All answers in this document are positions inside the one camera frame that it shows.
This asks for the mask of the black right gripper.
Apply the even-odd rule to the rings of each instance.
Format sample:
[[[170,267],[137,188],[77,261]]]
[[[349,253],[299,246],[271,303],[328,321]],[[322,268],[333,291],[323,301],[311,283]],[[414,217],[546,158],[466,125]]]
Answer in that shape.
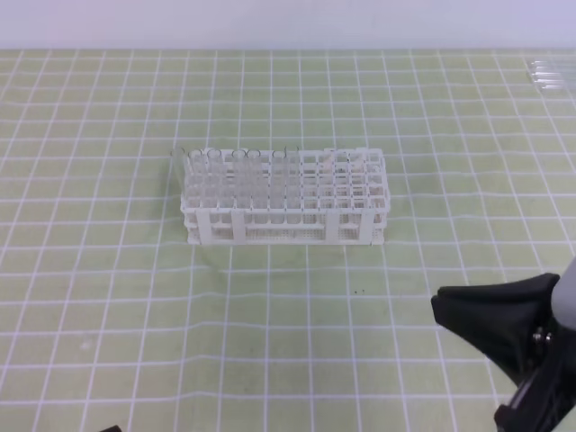
[[[435,321],[485,354],[517,386],[499,431],[552,431],[575,406],[575,333],[553,314],[558,274],[492,285],[443,286]]]

